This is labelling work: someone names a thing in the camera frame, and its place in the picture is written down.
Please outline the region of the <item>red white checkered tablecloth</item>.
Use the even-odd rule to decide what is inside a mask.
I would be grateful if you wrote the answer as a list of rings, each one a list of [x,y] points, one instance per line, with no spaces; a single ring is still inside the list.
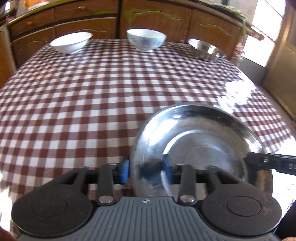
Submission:
[[[266,94],[222,59],[186,44],[151,53],[127,40],[91,40],[74,55],[46,45],[1,88],[1,227],[12,204],[72,168],[118,162],[139,127],[168,105],[198,102],[239,118],[269,153],[295,154],[295,138]]]

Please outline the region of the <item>orange electric kettle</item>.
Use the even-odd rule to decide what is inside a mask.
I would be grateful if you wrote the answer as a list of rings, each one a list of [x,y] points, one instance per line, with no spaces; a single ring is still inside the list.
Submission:
[[[48,4],[50,1],[48,0],[22,0],[23,5],[27,9],[37,8],[43,5]]]

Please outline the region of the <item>brown wooden kitchen cabinet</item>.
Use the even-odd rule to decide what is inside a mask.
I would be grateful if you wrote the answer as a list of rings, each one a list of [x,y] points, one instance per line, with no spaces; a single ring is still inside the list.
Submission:
[[[133,28],[163,32],[169,42],[200,39],[220,48],[227,59],[244,36],[264,39],[202,1],[54,1],[1,23],[1,84],[57,37],[90,32],[94,39],[125,38]]]

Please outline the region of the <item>large steel plate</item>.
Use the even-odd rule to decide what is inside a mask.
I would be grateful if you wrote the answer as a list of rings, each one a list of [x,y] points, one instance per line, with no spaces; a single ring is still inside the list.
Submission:
[[[209,105],[182,103],[161,109],[139,129],[130,156],[130,176],[136,196],[177,197],[161,168],[162,157],[170,165],[192,165],[204,170],[223,169],[268,194],[273,192],[269,170],[248,167],[249,152],[264,153],[258,137],[233,115]]]

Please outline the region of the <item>green onion stalk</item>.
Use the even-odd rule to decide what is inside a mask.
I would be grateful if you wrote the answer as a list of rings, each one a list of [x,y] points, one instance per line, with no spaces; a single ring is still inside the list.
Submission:
[[[245,41],[245,35],[246,35],[246,16],[238,9],[230,8],[229,12],[232,16],[232,18],[236,19],[237,21],[242,23],[242,36],[243,41]]]

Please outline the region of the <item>steel bowl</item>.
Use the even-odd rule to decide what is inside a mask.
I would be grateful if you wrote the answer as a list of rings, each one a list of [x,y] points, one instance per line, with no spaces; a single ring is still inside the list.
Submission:
[[[218,47],[198,39],[189,39],[191,51],[194,56],[207,62],[215,62],[226,57],[226,54]]]

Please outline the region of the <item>white shallow bowl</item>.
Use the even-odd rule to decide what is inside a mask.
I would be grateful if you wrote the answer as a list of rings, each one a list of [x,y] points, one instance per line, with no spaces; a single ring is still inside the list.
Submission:
[[[84,48],[92,36],[89,32],[71,33],[54,39],[50,46],[62,54],[75,54]]]

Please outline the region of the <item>blue white porcelain bowl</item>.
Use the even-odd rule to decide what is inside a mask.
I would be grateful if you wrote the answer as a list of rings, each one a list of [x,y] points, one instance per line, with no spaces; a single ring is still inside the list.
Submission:
[[[127,39],[137,51],[149,53],[159,48],[166,40],[166,34],[151,29],[128,29]]]

